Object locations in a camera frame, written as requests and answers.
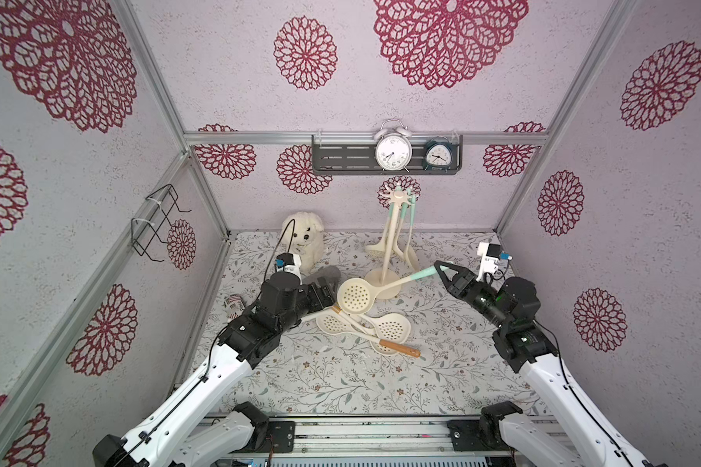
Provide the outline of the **cream skimmer wooden handle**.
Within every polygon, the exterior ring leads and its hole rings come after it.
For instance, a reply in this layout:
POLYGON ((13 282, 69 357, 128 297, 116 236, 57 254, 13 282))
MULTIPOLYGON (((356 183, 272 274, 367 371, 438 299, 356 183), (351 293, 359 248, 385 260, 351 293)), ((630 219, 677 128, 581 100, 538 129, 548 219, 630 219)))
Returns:
POLYGON ((362 340, 371 342, 374 349, 381 354, 391 355, 397 352, 414 358, 421 357, 420 350, 409 348, 409 346, 405 346, 404 344, 401 344, 401 342, 388 341, 385 339, 380 339, 376 335, 369 335, 364 332, 360 332, 360 330, 354 328, 354 326, 350 325, 348 321, 341 319, 340 316, 336 315, 335 313, 323 314, 315 321, 317 321, 317 327, 319 327, 321 332, 327 335, 354 335, 362 340))

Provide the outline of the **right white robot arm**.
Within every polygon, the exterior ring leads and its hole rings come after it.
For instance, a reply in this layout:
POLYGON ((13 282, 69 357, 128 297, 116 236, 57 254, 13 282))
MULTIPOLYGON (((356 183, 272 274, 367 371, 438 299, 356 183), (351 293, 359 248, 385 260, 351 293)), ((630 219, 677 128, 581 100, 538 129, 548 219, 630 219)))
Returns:
POLYGON ((471 270, 437 261, 433 269, 446 291, 478 311, 496 327, 498 355, 547 404, 575 453, 528 423, 515 405, 496 404, 483 411, 498 424, 496 434, 537 466, 650 466, 604 416, 564 363, 558 339, 535 320, 541 302, 533 282, 512 276, 500 289, 471 270))

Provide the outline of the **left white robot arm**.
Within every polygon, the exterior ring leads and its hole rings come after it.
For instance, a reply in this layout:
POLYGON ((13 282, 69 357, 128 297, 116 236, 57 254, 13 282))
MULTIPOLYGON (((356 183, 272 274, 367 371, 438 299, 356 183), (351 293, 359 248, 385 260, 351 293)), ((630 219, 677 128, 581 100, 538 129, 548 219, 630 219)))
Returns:
POLYGON ((228 453, 261 447, 269 419, 250 403, 235 406, 208 429, 196 428, 285 332, 335 304, 340 279, 340 270, 330 266, 306 279, 276 272, 264 280, 255 302, 217 334, 208 357, 165 403, 124 436, 97 443, 95 465, 210 466, 228 453))

